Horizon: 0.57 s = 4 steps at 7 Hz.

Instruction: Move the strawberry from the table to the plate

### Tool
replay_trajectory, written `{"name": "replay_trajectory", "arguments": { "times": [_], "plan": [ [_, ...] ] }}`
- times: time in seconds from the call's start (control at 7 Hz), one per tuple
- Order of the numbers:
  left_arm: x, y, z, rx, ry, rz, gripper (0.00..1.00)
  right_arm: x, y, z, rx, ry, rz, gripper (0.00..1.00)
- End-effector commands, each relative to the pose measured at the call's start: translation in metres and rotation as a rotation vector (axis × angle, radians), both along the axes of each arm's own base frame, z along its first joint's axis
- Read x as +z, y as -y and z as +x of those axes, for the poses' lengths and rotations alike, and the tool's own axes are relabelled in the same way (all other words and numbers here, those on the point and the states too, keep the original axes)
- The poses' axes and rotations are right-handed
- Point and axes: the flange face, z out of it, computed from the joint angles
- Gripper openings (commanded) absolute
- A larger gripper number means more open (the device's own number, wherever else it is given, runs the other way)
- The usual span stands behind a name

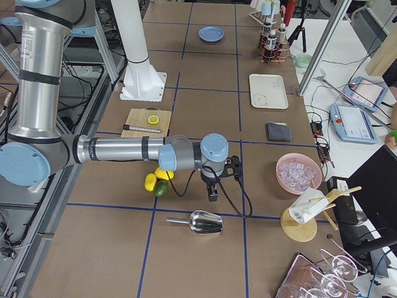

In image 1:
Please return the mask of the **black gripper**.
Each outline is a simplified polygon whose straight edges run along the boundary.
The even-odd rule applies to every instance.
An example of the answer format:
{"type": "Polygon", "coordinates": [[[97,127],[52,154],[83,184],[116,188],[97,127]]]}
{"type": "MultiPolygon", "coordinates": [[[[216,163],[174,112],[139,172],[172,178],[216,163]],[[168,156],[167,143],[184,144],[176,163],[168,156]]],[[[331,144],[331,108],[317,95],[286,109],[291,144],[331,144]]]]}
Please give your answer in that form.
{"type": "Polygon", "coordinates": [[[209,201],[217,201],[218,199],[218,191],[216,188],[216,184],[218,183],[214,176],[206,176],[203,171],[200,172],[200,177],[203,182],[207,185],[207,193],[209,201]]]}

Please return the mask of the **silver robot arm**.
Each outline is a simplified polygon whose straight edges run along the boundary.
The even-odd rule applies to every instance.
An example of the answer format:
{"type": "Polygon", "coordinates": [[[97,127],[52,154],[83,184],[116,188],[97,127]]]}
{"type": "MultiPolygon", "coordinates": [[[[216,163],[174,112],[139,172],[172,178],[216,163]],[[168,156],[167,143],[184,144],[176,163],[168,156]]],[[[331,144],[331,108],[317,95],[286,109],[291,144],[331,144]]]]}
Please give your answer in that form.
{"type": "Polygon", "coordinates": [[[17,1],[22,24],[19,101],[9,141],[1,147],[1,175],[20,186],[87,161],[157,161],[165,171],[194,169],[207,184],[208,198],[228,173],[228,142],[217,133],[191,142],[183,136],[97,138],[56,130],[63,42],[73,29],[95,18],[92,1],[17,1]]]}

